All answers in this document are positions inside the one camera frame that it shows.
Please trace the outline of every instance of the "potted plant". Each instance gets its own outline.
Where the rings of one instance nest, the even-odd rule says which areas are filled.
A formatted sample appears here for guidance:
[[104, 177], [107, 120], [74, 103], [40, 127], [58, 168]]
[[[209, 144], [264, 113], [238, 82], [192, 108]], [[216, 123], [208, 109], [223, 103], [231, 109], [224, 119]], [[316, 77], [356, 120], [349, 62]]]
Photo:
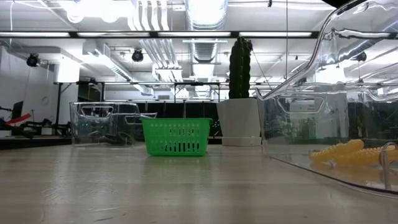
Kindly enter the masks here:
[[229, 99], [217, 104], [224, 146], [259, 146], [257, 101], [249, 97], [252, 43], [238, 37], [229, 58]]

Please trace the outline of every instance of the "white planter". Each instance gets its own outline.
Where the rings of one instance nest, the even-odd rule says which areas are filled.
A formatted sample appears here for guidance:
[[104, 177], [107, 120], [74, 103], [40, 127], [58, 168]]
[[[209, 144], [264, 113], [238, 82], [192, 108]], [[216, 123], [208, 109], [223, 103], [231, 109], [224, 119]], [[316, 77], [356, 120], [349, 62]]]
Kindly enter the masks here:
[[217, 104], [224, 146], [260, 146], [257, 100], [230, 99]]

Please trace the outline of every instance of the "wooden table surface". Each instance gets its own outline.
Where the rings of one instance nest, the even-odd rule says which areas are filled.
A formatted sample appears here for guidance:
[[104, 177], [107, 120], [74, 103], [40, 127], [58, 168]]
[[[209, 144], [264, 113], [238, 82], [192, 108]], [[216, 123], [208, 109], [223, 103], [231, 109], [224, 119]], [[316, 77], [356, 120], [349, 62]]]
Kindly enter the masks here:
[[261, 154], [135, 148], [0, 151], [0, 223], [397, 223], [398, 200], [361, 193]]

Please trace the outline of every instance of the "clear plastic bin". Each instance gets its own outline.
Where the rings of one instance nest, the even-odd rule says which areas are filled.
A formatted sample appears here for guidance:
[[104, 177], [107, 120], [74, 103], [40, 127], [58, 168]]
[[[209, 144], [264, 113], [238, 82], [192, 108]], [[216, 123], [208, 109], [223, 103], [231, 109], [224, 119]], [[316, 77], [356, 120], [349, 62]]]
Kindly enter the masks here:
[[332, 13], [310, 62], [270, 92], [256, 90], [263, 152], [398, 192], [397, 30], [396, 0], [351, 1]]
[[72, 143], [81, 147], [126, 147], [135, 143], [141, 115], [135, 103], [70, 103]]

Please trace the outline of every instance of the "green cactus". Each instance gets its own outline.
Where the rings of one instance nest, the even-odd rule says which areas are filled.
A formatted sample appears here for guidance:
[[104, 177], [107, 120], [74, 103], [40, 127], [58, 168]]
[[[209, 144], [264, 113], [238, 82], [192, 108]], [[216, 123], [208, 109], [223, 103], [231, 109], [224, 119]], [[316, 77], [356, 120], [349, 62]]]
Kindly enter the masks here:
[[238, 37], [229, 58], [229, 98], [248, 98], [251, 42]]

